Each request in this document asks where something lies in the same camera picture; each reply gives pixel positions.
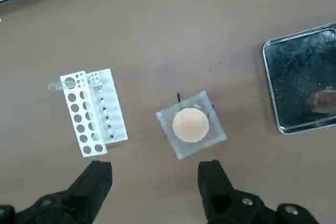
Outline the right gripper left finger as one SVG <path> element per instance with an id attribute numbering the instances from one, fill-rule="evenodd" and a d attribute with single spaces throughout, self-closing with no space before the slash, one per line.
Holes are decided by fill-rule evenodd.
<path id="1" fill-rule="evenodd" d="M 1 205 L 1 223 L 93 223 L 113 183 L 110 162 L 92 161 L 70 187 L 16 211 Z"/>

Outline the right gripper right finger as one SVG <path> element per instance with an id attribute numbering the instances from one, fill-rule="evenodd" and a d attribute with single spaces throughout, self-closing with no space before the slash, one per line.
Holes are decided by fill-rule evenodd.
<path id="1" fill-rule="evenodd" d="M 218 160 L 200 162 L 197 183 L 208 223 L 318 223 L 296 204 L 268 208 L 260 197 L 235 189 Z"/>

